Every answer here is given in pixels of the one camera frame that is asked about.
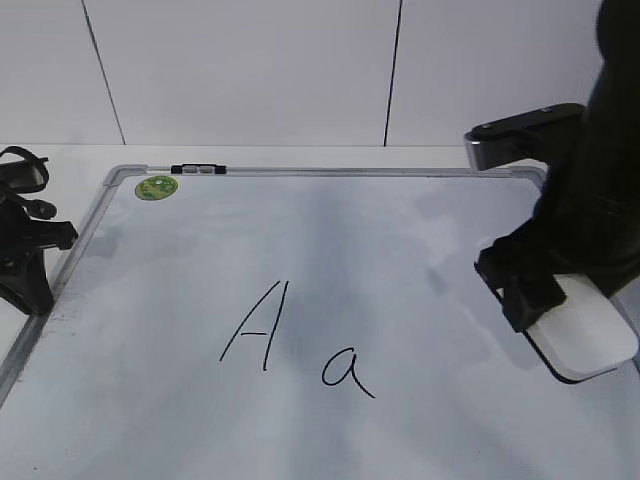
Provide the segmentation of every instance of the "black clamp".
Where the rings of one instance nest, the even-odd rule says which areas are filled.
[[[42,314],[53,307],[43,250],[68,250],[78,234],[71,222],[41,221],[56,215],[54,205],[21,196],[47,186],[48,159],[16,146],[4,149],[0,157],[5,154],[22,160],[0,164],[0,297],[23,313]]]
[[[479,125],[465,135],[470,161],[477,170],[526,158],[561,169],[578,141],[583,114],[582,105],[568,103]],[[566,300],[554,274],[578,270],[549,241],[552,227],[543,210],[539,202],[537,215],[482,250],[475,264],[516,332]]]

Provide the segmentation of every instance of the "green sticker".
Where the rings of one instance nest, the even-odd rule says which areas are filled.
[[[141,200],[162,200],[178,190],[178,181],[172,177],[158,175],[141,181],[136,186],[136,197]]]

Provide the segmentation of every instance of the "whiteboard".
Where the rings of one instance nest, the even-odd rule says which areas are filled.
[[[108,190],[2,478],[638,478],[633,364],[557,382],[474,272],[531,180],[240,173]]]

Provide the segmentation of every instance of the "table surface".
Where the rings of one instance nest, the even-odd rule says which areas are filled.
[[[215,147],[129,145],[23,145],[49,158],[49,186],[33,195],[58,207],[55,220],[70,220],[78,230],[98,187],[111,168],[123,164],[168,166],[218,163],[234,167],[289,168],[465,168],[464,147]],[[66,254],[46,253],[50,280]],[[26,316],[0,302],[0,358],[4,358]]]

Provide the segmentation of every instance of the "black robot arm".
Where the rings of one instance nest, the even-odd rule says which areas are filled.
[[[586,109],[546,107],[465,136],[480,170],[549,166],[532,218],[476,264],[517,332],[565,301],[555,274],[585,274],[607,297],[640,274],[640,2],[605,0],[597,37],[604,63]]]

